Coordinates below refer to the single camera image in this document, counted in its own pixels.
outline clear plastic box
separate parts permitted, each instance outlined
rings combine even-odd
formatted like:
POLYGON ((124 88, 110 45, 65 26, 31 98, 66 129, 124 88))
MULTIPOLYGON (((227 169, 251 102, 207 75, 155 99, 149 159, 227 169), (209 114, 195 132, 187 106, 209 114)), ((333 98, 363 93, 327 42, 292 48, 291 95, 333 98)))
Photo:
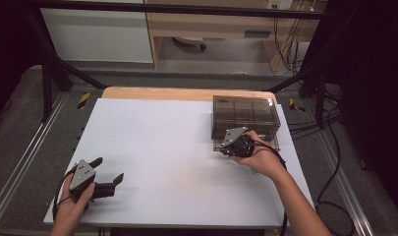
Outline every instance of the clear plastic box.
POLYGON ((223 148, 226 130, 247 127, 261 139, 279 149, 276 132, 281 123, 274 100, 261 97, 214 96, 212 132, 213 150, 223 148))

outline gray floor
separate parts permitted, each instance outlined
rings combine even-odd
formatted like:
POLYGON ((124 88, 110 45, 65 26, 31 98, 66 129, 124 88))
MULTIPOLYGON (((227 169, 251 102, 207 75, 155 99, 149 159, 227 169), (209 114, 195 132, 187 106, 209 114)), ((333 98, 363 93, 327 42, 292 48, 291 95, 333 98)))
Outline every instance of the gray floor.
MULTIPOLYGON (((89 72, 89 74, 113 86, 162 88, 261 90, 270 88, 283 80, 283 78, 266 76, 267 60, 260 54, 261 45, 256 45, 254 42, 212 40, 207 43, 206 53, 208 55, 201 55, 198 48, 179 45, 171 39, 164 43, 169 45, 168 51, 163 51, 162 67, 158 70, 138 70, 131 74, 124 71, 114 73, 97 71, 89 72), (247 47, 256 55, 244 54, 247 47), (243 63, 245 63, 243 69, 229 73, 232 72, 235 65, 243 63)), ((0 230, 19 229, 48 232, 51 228, 42 223, 48 209, 46 203, 53 197, 57 182, 66 171, 65 168, 73 155, 73 148, 78 145, 78 137, 83 132, 82 128, 85 126, 95 100, 102 93, 101 90, 86 87, 77 79, 74 81, 77 85, 72 92, 68 93, 57 120, 2 216, 0 230), (87 89, 92 91, 91 96, 85 109, 79 110, 77 109, 78 103, 84 90, 87 89)), ((288 123, 310 121, 307 112, 288 109, 289 96, 296 99, 297 105, 304 106, 304 103, 294 93, 298 87, 299 85, 296 84, 285 92, 277 94, 288 123)), ((40 72, 29 70, 24 74, 12 96, 11 108, 0 115, 0 191, 36 132, 41 117, 40 72)), ((342 149, 343 169, 350 179, 375 235, 398 235, 396 207, 385 193, 376 175, 373 172, 362 170, 360 167, 360 160, 352 146, 351 137, 347 134, 345 124, 337 123, 333 125, 333 128, 342 149)), ((331 174, 324 159, 320 141, 317 135, 311 135, 295 140, 295 146, 315 199, 331 174)), ((345 205, 334 184, 326 191, 323 199, 335 202, 342 207, 345 205)), ((348 232, 350 224, 340 211, 325 207, 321 212, 331 228, 341 233, 348 232)), ((94 232, 96 229, 82 226, 79 231, 94 232)))

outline white tabletop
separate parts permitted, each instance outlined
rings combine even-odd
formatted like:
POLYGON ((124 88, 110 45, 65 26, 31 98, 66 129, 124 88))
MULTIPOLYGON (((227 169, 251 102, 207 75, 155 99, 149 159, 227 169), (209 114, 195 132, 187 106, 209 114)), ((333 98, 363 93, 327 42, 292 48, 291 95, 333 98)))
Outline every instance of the white tabletop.
MULTIPOLYGON (((284 113, 280 153, 303 193, 312 198, 284 113)), ((212 102, 100 98, 69 168, 102 156, 95 182, 124 172, 112 198, 89 204, 82 223, 141 227, 269 227, 284 208, 272 182, 213 151, 212 102)), ((51 209, 44 218, 52 223, 51 209)))

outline human hand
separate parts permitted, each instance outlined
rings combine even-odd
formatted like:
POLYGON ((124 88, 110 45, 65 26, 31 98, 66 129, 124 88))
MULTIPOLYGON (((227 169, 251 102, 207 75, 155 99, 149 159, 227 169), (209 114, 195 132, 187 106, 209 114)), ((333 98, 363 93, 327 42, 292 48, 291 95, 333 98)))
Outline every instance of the human hand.
POLYGON ((64 202, 58 205, 58 212, 54 227, 51 231, 51 236, 73 235, 83 216, 85 205, 90 201, 93 195, 94 183, 91 183, 82 193, 79 200, 74 203, 72 198, 69 198, 72 196, 70 193, 70 184, 73 176, 74 174, 69 175, 64 181, 63 194, 61 195, 61 201, 64 200, 64 202))
MULTIPOLYGON (((257 142, 261 142, 269 146, 269 143, 264 142, 253 130, 246 132, 246 135, 251 136, 251 138, 256 141, 256 144, 257 142)), ((239 164, 250 166, 260 174, 271 179, 277 176, 279 171, 285 170, 278 160, 278 157, 267 147, 255 146, 254 153, 251 157, 231 156, 230 158, 239 164)))

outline human arm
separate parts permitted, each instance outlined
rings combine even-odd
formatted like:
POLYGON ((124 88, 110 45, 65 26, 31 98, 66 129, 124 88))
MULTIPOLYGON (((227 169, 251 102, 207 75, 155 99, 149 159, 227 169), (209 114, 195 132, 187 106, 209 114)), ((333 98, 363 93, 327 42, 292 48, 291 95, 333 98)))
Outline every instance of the human arm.
POLYGON ((61 195, 61 201, 64 200, 58 206, 57 216, 55 218, 54 227, 51 231, 51 236, 71 236, 74 234, 77 226, 80 223, 80 219, 83 216, 85 210, 85 205, 91 199, 94 192, 94 184, 88 185, 83 194, 80 196, 79 200, 74 203, 74 201, 69 198, 70 184, 73 179, 74 174, 69 175, 64 181, 63 194, 61 195))
MULTIPOLYGON (((248 135, 253 140, 262 142, 255 131, 248 132, 248 135)), ((293 235, 331 235, 293 177, 268 148, 256 146, 251 157, 232 156, 231 158, 239 164, 254 168, 272 180, 287 212, 293 235)))

